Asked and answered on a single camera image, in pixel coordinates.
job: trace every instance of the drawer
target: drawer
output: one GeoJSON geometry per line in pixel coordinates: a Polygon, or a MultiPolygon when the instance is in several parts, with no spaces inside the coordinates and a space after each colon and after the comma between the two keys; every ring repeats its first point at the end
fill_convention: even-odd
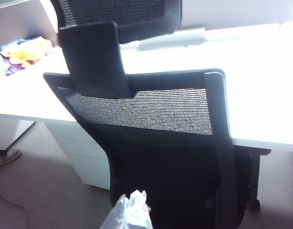
{"type": "Polygon", "coordinates": [[[95,141],[91,143],[59,137],[56,137],[55,140],[65,153],[94,157],[107,161],[105,151],[95,141]]]}
{"type": "Polygon", "coordinates": [[[68,154],[67,152],[65,154],[85,184],[110,189],[108,161],[68,154]]]}
{"type": "Polygon", "coordinates": [[[80,126],[46,123],[46,127],[54,137],[62,137],[85,142],[94,142],[89,134],[80,126]]]}

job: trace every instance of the white desk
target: white desk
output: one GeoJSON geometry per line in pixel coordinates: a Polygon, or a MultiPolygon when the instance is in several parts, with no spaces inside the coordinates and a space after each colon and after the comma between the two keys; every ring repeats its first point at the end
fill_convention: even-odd
{"type": "MultiPolygon", "coordinates": [[[[273,53],[273,43],[258,45],[250,40],[250,45],[243,47],[243,42],[124,50],[122,57],[126,73],[224,69],[233,144],[293,152],[293,59],[281,62],[290,57],[290,50],[286,44],[273,53]]],[[[82,181],[109,188],[105,153],[55,97],[42,77],[44,72],[68,73],[61,51],[27,70],[0,77],[0,116],[46,123],[82,181]]]]}

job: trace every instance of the desk surface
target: desk surface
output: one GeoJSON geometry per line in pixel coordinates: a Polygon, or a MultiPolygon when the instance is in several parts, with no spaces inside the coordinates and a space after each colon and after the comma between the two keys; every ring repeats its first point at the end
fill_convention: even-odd
{"type": "MultiPolygon", "coordinates": [[[[243,48],[242,43],[233,41],[232,50],[228,42],[223,48],[216,45],[219,44],[143,52],[124,50],[122,59],[126,73],[224,69],[234,145],[293,151],[293,59],[281,64],[280,59],[263,55],[270,51],[270,45],[243,48]],[[226,52],[230,53],[228,58],[224,58],[226,52]],[[239,58],[239,52],[246,54],[239,58]]],[[[282,58],[289,55],[282,49],[276,52],[282,58]]],[[[27,70],[0,77],[0,114],[75,123],[43,79],[44,72],[68,73],[59,48],[53,56],[27,70]]]]}

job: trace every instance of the chair caster wheel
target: chair caster wheel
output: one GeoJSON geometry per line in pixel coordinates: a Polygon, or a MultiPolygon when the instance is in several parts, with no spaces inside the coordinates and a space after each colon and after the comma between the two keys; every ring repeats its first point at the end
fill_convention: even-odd
{"type": "Polygon", "coordinates": [[[258,199],[254,200],[252,203],[248,205],[248,209],[250,211],[260,212],[261,211],[260,201],[258,199]]]}

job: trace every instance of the clear plastic packaging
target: clear plastic packaging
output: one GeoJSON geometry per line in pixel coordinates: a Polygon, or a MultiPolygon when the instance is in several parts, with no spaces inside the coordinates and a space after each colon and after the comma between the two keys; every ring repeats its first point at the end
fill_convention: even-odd
{"type": "Polygon", "coordinates": [[[145,191],[122,195],[100,229],[153,229],[145,191]]]}

